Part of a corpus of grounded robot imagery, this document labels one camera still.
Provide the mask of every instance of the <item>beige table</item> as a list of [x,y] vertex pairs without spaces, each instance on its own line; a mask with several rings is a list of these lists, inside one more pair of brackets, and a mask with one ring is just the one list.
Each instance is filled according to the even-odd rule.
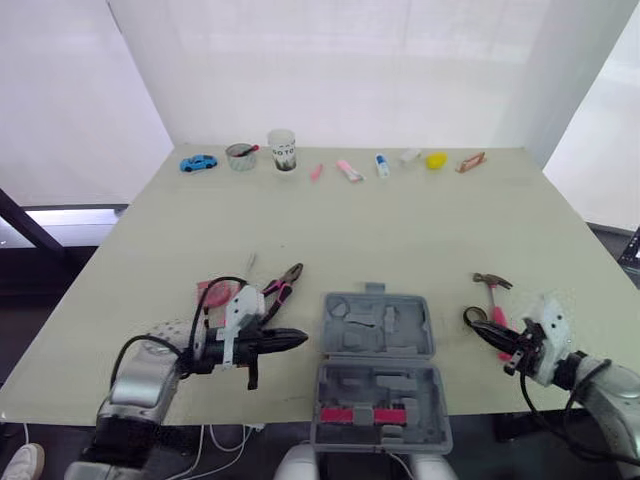
[[[220,166],[178,171],[195,153]],[[195,284],[241,274],[260,284],[305,264],[274,326],[310,335],[302,347],[260,358],[260,386],[246,370],[184,381],[167,423],[309,420],[321,358],[323,297],[384,282],[389,293],[426,297],[436,340],[434,362],[450,414],[526,409],[495,351],[463,325],[465,306],[487,306],[474,271],[512,281],[498,297],[517,319],[540,293],[562,302],[574,345],[640,371],[640,301],[635,287],[523,150],[488,151],[487,164],[460,175],[450,150],[442,171],[422,161],[401,168],[387,150],[391,177],[375,173],[373,150],[299,150],[298,171],[278,175],[267,152],[256,169],[231,171],[221,147],[178,147],[138,196],[69,289],[0,392],[0,418],[92,424],[107,394],[120,346],[157,322],[191,318]],[[352,185],[335,168],[349,160],[367,180]],[[323,162],[316,184],[309,172]],[[531,388],[541,408],[566,393]]]

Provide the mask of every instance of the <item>yellow object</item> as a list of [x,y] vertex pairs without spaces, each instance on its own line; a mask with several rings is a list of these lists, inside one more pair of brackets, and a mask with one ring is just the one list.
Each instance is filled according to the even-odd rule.
[[447,163],[447,154],[444,152],[435,152],[427,155],[427,168],[438,170]]

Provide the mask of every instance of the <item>pink-handled pliers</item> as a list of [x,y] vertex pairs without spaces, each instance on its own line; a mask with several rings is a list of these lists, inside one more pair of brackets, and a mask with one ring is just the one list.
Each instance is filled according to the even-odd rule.
[[260,320],[260,326],[264,326],[269,320],[271,320],[278,310],[280,310],[280,307],[284,304],[287,297],[293,293],[292,283],[300,277],[302,267],[303,265],[301,263],[296,263],[280,278],[277,280],[271,280],[269,285],[262,290],[262,294],[265,297],[268,297],[275,292],[278,292],[278,296],[267,311],[266,315]]

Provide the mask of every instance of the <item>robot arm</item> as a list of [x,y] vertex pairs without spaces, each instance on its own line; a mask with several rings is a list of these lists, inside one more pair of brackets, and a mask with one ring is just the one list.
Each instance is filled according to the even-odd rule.
[[[569,326],[553,299],[543,297],[524,321],[521,334],[486,321],[468,325],[512,355],[504,366],[509,375],[524,372],[545,387],[554,384],[572,391],[604,433],[610,459],[625,460],[618,462],[622,477],[640,479],[640,376],[615,364],[603,365],[583,352],[572,353]],[[591,374],[596,368],[597,374]]]
[[[226,324],[206,329],[198,322],[191,361],[151,340],[121,369],[98,411],[92,444],[69,466],[65,480],[139,480],[185,374],[211,373],[216,365],[249,367],[249,389],[257,387],[258,355],[281,352],[307,340],[290,328],[262,329],[264,297],[245,286],[229,303]],[[189,351],[191,324],[174,321],[155,327],[150,335]]]

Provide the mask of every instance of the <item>blue toy car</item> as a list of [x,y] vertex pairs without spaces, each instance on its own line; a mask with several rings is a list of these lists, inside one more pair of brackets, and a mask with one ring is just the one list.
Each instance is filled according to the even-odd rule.
[[217,164],[218,159],[213,155],[194,155],[180,162],[180,170],[183,172],[192,172],[194,170],[202,170],[203,168],[213,168]]

